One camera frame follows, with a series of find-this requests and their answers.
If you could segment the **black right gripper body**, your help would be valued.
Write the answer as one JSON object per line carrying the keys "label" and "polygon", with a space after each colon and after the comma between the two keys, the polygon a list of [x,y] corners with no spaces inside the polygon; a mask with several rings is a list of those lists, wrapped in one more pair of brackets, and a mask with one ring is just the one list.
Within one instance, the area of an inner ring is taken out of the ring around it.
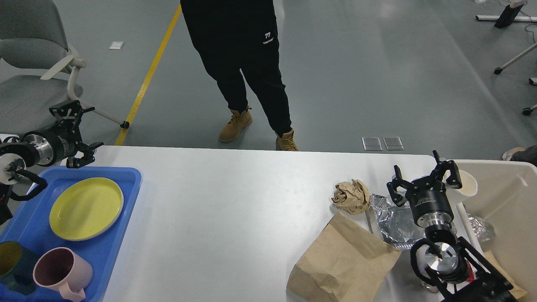
{"label": "black right gripper body", "polygon": [[450,225],[454,219],[451,205],[447,199],[446,187],[441,180],[418,178],[407,189],[414,223],[421,228],[433,225]]}

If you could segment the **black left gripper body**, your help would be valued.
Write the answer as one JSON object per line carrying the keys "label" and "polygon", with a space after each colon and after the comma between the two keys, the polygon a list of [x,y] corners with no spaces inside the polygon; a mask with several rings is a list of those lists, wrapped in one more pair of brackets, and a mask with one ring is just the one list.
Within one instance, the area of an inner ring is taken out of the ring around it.
{"label": "black left gripper body", "polygon": [[33,145],[38,152],[38,166],[52,166],[67,157],[75,156],[82,145],[78,125],[54,124],[23,135],[23,142]]}

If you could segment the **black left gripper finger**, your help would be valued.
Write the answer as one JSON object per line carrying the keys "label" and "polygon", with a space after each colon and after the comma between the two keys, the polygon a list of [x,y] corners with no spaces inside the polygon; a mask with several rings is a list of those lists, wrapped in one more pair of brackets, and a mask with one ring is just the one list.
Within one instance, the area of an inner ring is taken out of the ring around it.
{"label": "black left gripper finger", "polygon": [[55,118],[53,127],[60,128],[69,133],[79,134],[79,126],[84,113],[95,111],[94,106],[83,108],[80,101],[65,101],[49,108],[50,114]]}
{"label": "black left gripper finger", "polygon": [[[93,163],[95,161],[95,150],[103,145],[103,142],[96,142],[90,145],[83,142],[76,142],[73,155],[67,157],[66,167],[69,169],[79,169]],[[83,156],[76,157],[78,152],[81,152]]]}

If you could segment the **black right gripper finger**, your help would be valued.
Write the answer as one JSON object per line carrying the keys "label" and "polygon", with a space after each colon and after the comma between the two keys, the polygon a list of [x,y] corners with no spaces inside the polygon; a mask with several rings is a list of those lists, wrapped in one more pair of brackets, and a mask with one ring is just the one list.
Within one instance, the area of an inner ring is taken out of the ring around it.
{"label": "black right gripper finger", "polygon": [[432,153],[436,161],[436,166],[431,171],[430,177],[435,181],[441,182],[445,188],[463,188],[457,164],[453,160],[441,159],[436,150],[433,150]]}
{"label": "black right gripper finger", "polygon": [[404,195],[401,195],[397,192],[399,187],[407,190],[410,188],[410,182],[403,179],[399,166],[395,165],[394,176],[392,177],[392,180],[387,183],[387,188],[392,202],[400,208],[407,202],[407,199],[404,197]]}

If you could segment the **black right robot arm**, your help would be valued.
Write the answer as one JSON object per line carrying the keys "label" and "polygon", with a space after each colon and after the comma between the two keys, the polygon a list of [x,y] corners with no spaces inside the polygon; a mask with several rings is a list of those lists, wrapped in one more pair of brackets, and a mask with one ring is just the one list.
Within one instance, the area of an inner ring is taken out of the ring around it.
{"label": "black right robot arm", "polygon": [[414,224],[425,236],[410,249],[410,265],[423,283],[435,287],[445,302],[514,302],[514,285],[464,237],[451,227],[454,213],[448,189],[460,190],[467,183],[453,160],[433,151],[435,168],[408,181],[394,166],[388,193],[399,208],[409,205]]}

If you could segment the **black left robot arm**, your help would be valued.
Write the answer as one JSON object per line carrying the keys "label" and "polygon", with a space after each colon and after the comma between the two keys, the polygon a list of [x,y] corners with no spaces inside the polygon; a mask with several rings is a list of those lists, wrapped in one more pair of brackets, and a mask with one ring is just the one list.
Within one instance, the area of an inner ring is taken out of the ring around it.
{"label": "black left robot arm", "polygon": [[[44,191],[47,181],[28,170],[29,167],[49,167],[67,160],[67,168],[82,168],[95,161],[95,150],[102,142],[83,143],[79,124],[82,115],[96,111],[94,106],[82,107],[80,101],[65,101],[49,109],[56,122],[46,128],[27,132],[21,139],[5,139],[1,144],[0,223],[13,217],[8,201],[29,201]],[[29,179],[36,186],[26,195],[12,191],[21,179]]]}

